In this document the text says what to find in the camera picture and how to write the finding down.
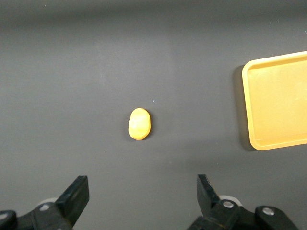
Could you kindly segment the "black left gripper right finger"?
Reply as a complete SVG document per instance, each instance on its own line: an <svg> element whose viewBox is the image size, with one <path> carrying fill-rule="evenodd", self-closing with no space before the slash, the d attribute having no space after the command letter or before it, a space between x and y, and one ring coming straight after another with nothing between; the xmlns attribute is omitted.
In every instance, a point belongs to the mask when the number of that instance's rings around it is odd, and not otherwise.
<svg viewBox="0 0 307 230"><path fill-rule="evenodd" d="M231 196L218 196L205 174L197 178L197 201L202 215L189 230L296 230L298 227L280 209L258 206L245 209Z"/></svg>

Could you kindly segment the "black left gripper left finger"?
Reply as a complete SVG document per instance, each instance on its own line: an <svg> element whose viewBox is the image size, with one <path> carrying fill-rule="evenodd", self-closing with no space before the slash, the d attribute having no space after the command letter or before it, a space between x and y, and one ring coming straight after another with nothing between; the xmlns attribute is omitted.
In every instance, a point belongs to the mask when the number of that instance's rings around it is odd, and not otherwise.
<svg viewBox="0 0 307 230"><path fill-rule="evenodd" d="M41 202L25 215L17 216L14 210L0 212L2 230L71 230L89 201L87 176L78 176L55 199Z"/></svg>

